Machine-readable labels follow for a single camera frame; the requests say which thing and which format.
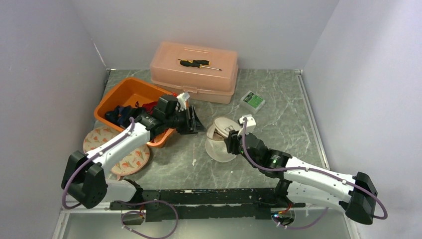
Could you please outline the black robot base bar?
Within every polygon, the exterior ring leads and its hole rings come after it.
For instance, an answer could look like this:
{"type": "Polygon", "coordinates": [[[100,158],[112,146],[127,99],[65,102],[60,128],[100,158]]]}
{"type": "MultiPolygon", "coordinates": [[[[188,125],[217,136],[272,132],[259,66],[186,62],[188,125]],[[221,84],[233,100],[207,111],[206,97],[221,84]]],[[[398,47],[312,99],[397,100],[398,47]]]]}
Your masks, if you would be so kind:
{"type": "Polygon", "coordinates": [[[114,201],[112,211],[145,211],[147,222],[160,222],[175,218],[170,203],[180,220],[255,218],[269,219],[272,213],[298,204],[276,195],[274,188],[144,190],[141,197],[128,205],[114,201]]]}

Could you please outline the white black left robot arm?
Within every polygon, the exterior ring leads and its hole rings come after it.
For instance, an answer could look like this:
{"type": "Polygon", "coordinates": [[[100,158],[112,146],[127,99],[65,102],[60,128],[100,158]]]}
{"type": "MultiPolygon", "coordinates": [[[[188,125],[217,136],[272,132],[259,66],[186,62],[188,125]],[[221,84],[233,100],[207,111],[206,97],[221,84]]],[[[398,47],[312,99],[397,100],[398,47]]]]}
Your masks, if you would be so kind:
{"type": "Polygon", "coordinates": [[[179,134],[206,131],[195,108],[187,106],[188,93],[162,95],[152,111],[138,108],[129,115],[129,125],[117,136],[93,150],[73,152],[67,161],[61,187],[62,206],[94,208],[101,202],[118,202],[130,209],[144,204],[143,189],[131,180],[108,182],[111,169],[136,148],[168,129],[179,134]]]}

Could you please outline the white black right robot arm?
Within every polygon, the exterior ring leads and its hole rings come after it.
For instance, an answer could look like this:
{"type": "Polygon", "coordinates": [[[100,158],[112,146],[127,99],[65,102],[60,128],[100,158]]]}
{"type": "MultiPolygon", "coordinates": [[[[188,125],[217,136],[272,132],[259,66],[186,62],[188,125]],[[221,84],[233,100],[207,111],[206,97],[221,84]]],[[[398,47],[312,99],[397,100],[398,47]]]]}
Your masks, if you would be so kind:
{"type": "Polygon", "coordinates": [[[363,172],[342,174],[306,163],[286,152],[268,148],[249,133],[230,131],[224,139],[227,152],[242,155],[252,167],[270,178],[279,179],[274,200],[277,205],[313,204],[344,213],[364,225],[373,224],[378,192],[363,172]]]}

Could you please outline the beige lace bra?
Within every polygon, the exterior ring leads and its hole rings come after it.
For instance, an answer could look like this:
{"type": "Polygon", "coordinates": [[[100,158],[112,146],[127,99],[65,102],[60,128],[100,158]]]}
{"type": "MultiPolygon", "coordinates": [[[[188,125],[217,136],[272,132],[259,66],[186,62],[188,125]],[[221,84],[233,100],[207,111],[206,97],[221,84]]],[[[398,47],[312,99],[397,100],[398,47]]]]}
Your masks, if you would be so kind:
{"type": "Polygon", "coordinates": [[[225,136],[215,129],[211,134],[211,139],[215,141],[223,141],[225,139],[225,136]]]}

